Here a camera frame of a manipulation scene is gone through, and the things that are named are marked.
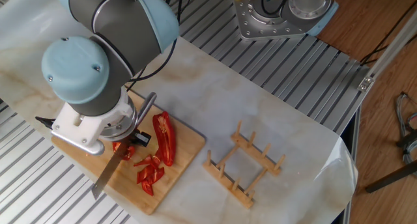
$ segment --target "red pepper piece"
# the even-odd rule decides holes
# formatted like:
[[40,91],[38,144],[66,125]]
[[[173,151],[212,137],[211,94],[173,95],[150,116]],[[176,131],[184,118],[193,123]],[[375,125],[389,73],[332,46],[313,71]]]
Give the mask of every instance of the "red pepper piece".
[[[113,142],[113,152],[116,153],[116,150],[120,146],[120,142]],[[135,154],[135,147],[129,146],[126,154],[124,155],[123,160],[128,161],[130,158],[132,158],[133,154]]]
[[148,178],[142,181],[142,189],[149,195],[154,196],[154,190],[152,189],[152,184],[149,182]]
[[172,166],[174,164],[177,145],[174,128],[169,121],[168,113],[164,111],[162,114],[153,116],[152,123],[158,140],[158,150],[160,150],[162,161],[167,166]]
[[161,163],[161,160],[159,158],[157,158],[156,156],[151,156],[149,154],[145,159],[134,164],[133,167],[140,166],[140,165],[151,165],[155,169],[157,169],[160,163]]
[[150,184],[154,184],[155,182],[157,182],[159,179],[161,179],[161,177],[165,174],[165,169],[162,167],[160,169],[155,170],[155,173],[149,177],[149,182]]
[[152,165],[146,166],[140,172],[137,173],[136,183],[139,184],[147,177],[152,176],[155,172],[155,168]]

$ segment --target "marble-pattern sheet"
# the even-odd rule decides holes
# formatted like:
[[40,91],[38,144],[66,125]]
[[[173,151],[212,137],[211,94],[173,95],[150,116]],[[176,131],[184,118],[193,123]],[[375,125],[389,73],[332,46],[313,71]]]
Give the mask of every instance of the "marble-pattern sheet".
[[[47,138],[49,131],[34,117],[56,117],[63,103],[44,81],[40,61],[51,42],[74,35],[90,32],[57,0],[11,0],[0,10],[0,98]],[[165,61],[169,49],[145,74]],[[156,92],[156,105],[207,139],[153,215],[146,216],[109,192],[140,223],[330,223],[350,201],[357,170],[338,135],[187,41],[179,38],[168,65],[138,82],[134,90],[142,96]],[[272,143],[272,160],[287,155],[279,176],[267,173],[256,185],[250,210],[201,166],[207,150],[220,161],[232,149],[230,135],[239,120],[243,136],[257,132],[254,144],[259,149]],[[225,168],[232,178],[242,177],[243,188],[260,171],[261,166],[241,150]]]

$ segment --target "metal bracket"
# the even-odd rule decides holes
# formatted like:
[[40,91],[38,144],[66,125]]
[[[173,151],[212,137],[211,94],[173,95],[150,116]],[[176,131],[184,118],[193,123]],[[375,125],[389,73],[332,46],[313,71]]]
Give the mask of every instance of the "metal bracket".
[[362,92],[367,92],[372,87],[374,82],[375,80],[372,77],[366,76],[359,84],[358,90]]
[[302,37],[305,32],[281,17],[265,18],[253,9],[251,0],[234,0],[240,33],[245,40]]

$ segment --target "knife blade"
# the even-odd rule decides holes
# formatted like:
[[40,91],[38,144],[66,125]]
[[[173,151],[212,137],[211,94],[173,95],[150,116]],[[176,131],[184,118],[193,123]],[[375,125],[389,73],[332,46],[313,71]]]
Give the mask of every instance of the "knife blade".
[[94,199],[97,200],[100,194],[102,193],[104,187],[109,182],[111,176],[113,175],[116,168],[122,161],[124,155],[126,154],[129,144],[130,142],[128,139],[123,139],[114,155],[110,158],[109,163],[104,168],[102,174],[98,177],[98,180],[94,184],[93,188],[91,188]]
[[[155,102],[155,99],[156,99],[156,94],[154,92],[151,92],[143,101],[142,106],[137,115],[136,126],[138,126],[142,122],[142,120],[145,118],[146,114],[149,112],[149,109],[152,107],[152,104]],[[91,188],[93,196],[96,200],[102,193],[106,184],[109,182],[113,173],[116,171],[116,168],[117,166],[119,166],[124,155],[126,154],[129,145],[130,145],[130,136],[124,138],[121,141],[120,146],[118,147],[114,155],[110,158],[109,163],[104,168],[102,174],[98,177],[98,180],[94,184],[93,188]]]

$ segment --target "metal grating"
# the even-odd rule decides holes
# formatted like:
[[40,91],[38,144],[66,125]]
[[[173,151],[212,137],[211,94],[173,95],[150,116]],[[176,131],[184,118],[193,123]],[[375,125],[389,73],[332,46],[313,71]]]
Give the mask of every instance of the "metal grating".
[[[243,41],[233,0],[190,0],[180,34],[338,134],[365,97],[367,68],[314,37]],[[95,201],[92,185],[0,101],[0,223],[137,223],[106,194]]]
[[137,223],[6,103],[0,104],[0,223]]

